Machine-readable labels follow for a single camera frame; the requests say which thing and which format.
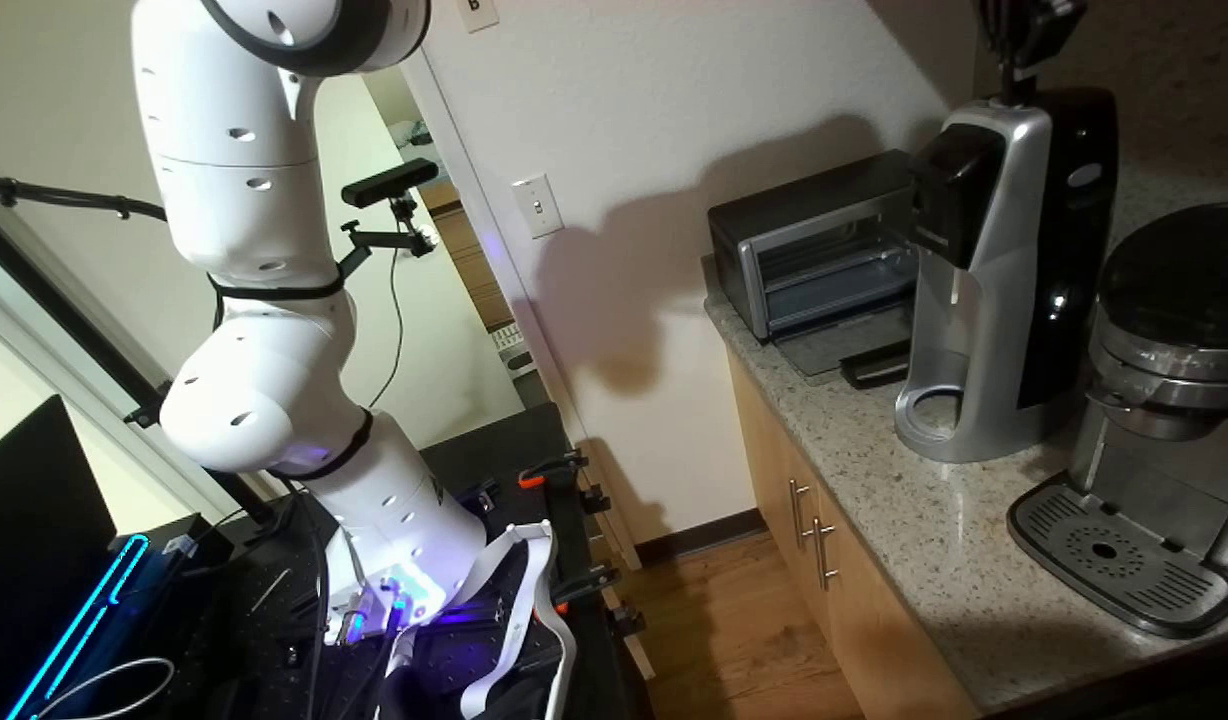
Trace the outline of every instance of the stainless steel appliance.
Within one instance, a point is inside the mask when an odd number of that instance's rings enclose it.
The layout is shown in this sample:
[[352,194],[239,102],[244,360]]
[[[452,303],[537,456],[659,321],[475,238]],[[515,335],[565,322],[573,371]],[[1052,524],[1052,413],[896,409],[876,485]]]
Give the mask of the stainless steel appliance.
[[913,155],[882,153],[708,212],[722,288],[755,339],[913,288]]
[[980,6],[1014,18],[985,17],[1010,60],[1005,92],[952,112],[922,155],[916,317],[896,397],[900,441],[948,464],[1018,453],[1071,417],[1118,194],[1113,97],[1033,79],[1075,4]]
[[1130,237],[1099,281],[1069,474],[1014,502],[1065,583],[1161,631],[1228,614],[1228,204]]

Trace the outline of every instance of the coffee maker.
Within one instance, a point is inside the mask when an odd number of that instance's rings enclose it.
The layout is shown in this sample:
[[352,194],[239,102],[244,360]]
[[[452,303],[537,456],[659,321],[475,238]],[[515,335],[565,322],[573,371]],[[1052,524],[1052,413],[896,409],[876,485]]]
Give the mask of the coffee maker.
[[1099,281],[1071,466],[1014,535],[1113,614],[1198,636],[1228,614],[1228,204],[1133,233]]
[[900,441],[945,464],[1010,456],[1071,417],[1118,194],[1118,102],[1042,92],[1086,4],[985,0],[998,100],[952,112],[916,167],[916,317]]

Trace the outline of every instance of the kitchen counter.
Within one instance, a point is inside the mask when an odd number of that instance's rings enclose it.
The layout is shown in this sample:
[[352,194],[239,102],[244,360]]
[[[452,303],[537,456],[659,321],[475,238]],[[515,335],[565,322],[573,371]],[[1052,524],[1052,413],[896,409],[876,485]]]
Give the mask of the kitchen counter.
[[990,464],[931,464],[894,428],[896,382],[855,390],[835,371],[801,377],[749,335],[733,303],[708,312],[985,712],[1228,639],[1228,619],[1201,639],[1133,631],[1018,546],[1010,507],[1059,470],[1059,441]]

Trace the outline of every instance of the cabinet handle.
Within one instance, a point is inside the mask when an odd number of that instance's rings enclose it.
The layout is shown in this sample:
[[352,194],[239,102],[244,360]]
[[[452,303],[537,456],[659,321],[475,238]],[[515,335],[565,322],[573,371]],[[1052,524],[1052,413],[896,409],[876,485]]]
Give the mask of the cabinet handle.
[[835,526],[832,524],[811,524],[808,535],[817,535],[817,574],[822,574],[822,586],[828,586],[828,581],[835,581],[839,570],[828,569],[828,546],[823,541],[832,535]]
[[805,494],[808,494],[808,485],[789,487],[789,516],[792,516],[792,533],[801,546],[811,541],[811,526],[805,524]]

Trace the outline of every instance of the robotic arm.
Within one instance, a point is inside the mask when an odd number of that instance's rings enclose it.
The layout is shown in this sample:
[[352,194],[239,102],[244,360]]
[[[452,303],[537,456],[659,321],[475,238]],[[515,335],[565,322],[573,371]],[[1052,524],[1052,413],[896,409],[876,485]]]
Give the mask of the robotic arm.
[[140,0],[132,12],[173,245],[225,297],[225,322],[163,398],[163,431],[204,466],[302,478],[350,533],[360,583],[403,608],[401,623],[427,623],[463,590],[486,524],[436,493],[398,420],[339,388],[355,321],[324,237],[313,102],[324,76],[398,64],[423,28],[427,0]]

